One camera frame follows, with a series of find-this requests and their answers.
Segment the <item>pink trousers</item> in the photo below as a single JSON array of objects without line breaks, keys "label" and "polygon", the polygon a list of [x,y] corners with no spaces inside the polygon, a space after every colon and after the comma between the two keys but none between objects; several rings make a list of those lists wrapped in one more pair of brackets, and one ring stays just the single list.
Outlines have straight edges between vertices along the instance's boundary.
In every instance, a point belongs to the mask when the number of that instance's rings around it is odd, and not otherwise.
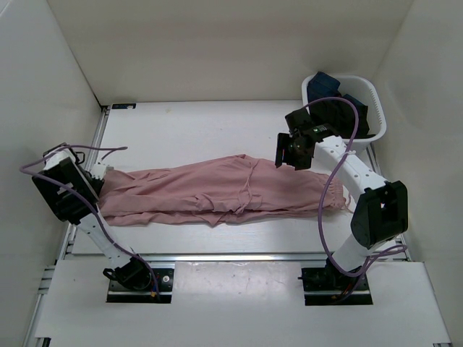
[{"label": "pink trousers", "polygon": [[101,215],[111,226],[149,223],[239,224],[263,218],[309,218],[322,207],[351,202],[338,179],[275,167],[270,160],[233,155],[176,168],[109,171],[100,193]]}]

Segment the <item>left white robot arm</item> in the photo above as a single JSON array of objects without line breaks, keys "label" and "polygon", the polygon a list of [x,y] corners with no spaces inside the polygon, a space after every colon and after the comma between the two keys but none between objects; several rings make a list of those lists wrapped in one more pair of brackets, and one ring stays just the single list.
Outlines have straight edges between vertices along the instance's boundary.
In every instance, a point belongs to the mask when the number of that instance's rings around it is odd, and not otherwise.
[{"label": "left white robot arm", "polygon": [[110,262],[103,274],[133,291],[158,290],[157,279],[147,262],[135,251],[122,246],[111,233],[98,209],[99,196],[108,168],[96,164],[82,167],[85,154],[80,146],[61,143],[43,154],[38,162],[21,168],[31,176],[52,213],[83,231]]}]

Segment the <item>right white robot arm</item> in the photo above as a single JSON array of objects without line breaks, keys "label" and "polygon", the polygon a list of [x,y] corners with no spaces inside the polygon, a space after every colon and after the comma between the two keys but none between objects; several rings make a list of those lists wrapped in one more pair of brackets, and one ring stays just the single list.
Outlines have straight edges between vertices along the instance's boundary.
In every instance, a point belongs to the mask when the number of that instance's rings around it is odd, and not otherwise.
[{"label": "right white robot arm", "polygon": [[288,133],[277,137],[275,165],[297,170],[314,160],[338,178],[355,201],[351,234],[335,252],[327,254],[325,280],[335,289],[363,275],[373,262],[374,251],[408,229],[408,193],[401,181],[390,182],[373,172],[335,134],[329,124],[317,125],[306,108],[285,117]]}]

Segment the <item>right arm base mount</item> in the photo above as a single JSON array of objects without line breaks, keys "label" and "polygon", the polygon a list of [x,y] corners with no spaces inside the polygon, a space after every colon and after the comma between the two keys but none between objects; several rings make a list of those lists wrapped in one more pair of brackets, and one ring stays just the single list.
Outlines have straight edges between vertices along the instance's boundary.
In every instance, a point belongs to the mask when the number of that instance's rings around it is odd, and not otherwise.
[{"label": "right arm base mount", "polygon": [[367,276],[345,275],[328,258],[302,262],[298,280],[302,282],[305,306],[373,305]]}]

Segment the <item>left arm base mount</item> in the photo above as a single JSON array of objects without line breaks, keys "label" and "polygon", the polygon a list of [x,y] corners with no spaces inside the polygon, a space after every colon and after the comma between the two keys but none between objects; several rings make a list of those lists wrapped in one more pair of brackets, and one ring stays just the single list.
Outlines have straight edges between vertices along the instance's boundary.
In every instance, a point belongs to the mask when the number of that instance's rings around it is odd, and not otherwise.
[{"label": "left arm base mount", "polygon": [[131,258],[116,269],[105,268],[109,280],[106,301],[117,304],[170,304],[175,269],[162,265],[148,269],[141,261]]}]

